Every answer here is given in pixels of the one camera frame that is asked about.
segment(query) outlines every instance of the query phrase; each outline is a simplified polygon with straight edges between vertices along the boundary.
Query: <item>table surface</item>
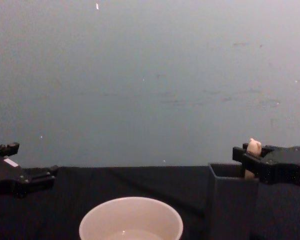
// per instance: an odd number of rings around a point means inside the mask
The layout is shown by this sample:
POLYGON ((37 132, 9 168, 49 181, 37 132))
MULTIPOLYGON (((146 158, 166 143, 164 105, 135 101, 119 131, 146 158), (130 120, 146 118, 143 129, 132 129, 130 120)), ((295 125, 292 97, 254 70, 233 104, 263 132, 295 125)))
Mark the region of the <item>table surface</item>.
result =
MULTIPOLYGON (((182 240, 201 240, 207 181, 206 166, 61 167, 51 189, 26 198, 0 195, 0 240, 79 240, 89 210, 130 196, 171 205, 183 220, 182 240)), ((254 222, 251 240, 299 240, 300 187, 260 184, 254 222)))

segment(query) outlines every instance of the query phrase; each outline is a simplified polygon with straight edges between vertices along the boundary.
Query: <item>gray container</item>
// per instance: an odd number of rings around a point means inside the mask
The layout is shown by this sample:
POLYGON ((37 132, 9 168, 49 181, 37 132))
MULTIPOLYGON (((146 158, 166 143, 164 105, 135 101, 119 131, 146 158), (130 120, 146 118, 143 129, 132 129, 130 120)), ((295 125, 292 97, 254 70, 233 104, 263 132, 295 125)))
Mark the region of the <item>gray container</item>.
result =
POLYGON ((248 240, 259 181, 245 179, 239 164, 210 163, 205 206, 205 240, 248 240))

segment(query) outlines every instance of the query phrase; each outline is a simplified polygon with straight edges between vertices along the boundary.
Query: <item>gray wall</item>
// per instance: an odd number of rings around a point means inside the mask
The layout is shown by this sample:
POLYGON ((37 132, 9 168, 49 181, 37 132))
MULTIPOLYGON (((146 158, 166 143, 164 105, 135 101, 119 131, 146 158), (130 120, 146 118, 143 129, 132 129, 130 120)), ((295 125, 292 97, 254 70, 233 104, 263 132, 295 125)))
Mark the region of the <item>gray wall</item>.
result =
POLYGON ((0 1, 0 142, 23 167, 300 145, 300 0, 0 1))

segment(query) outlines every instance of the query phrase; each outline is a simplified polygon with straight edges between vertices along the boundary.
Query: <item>black tablecloth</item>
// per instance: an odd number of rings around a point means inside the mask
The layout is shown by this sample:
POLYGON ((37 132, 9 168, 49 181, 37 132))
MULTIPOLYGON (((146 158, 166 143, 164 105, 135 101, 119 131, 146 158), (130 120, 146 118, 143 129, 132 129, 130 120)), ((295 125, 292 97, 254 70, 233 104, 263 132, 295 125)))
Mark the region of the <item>black tablecloth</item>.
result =
MULTIPOLYGON (((202 240, 207 180, 206 166, 61 167, 52 189, 0 195, 0 240, 78 240, 89 210, 128 196, 171 205, 183 220, 182 239, 202 240)), ((251 239, 300 240, 300 187, 260 184, 254 219, 251 239)))

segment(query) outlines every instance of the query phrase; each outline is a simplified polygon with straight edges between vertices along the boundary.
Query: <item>bowl rim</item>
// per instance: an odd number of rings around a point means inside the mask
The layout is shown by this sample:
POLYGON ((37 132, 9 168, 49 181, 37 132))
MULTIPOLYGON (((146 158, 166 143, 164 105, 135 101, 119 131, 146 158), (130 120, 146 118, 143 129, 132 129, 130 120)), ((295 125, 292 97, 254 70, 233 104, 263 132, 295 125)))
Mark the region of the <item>bowl rim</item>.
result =
POLYGON ((159 200, 156 200, 156 199, 153 199, 153 198, 150 198, 150 197, 142 197, 142 196, 126 196, 126 197, 119 197, 119 198, 115 198, 115 199, 112 199, 112 200, 109 200, 109 201, 106 201, 106 202, 103 202, 97 206, 95 206, 94 208, 92 208, 84 217, 83 219, 81 220, 80 222, 80 226, 79 226, 79 236, 80 236, 80 239, 81 240, 85 240, 84 239, 84 236, 83 236, 83 225, 85 224, 85 222, 87 221, 87 218, 94 213, 94 211, 96 211, 97 209, 101 208, 101 207, 104 207, 106 205, 109 205, 109 204, 112 204, 114 202, 119 202, 119 201, 124 201, 124 200, 131 200, 131 199, 139 199, 139 200, 143 200, 143 201, 150 201, 150 202, 154 202, 154 203, 157 203, 157 204, 160 204, 162 206, 165 206, 166 208, 168 208, 172 213, 173 215, 177 218, 177 221, 178 221, 178 226, 179 226, 179 231, 178 231, 178 234, 175 238, 175 240, 180 240, 181 239, 181 236, 182 236, 182 233, 184 231, 184 223, 182 221, 182 218, 180 216, 180 214, 172 207, 170 206, 169 204, 163 202, 163 201, 159 201, 159 200))

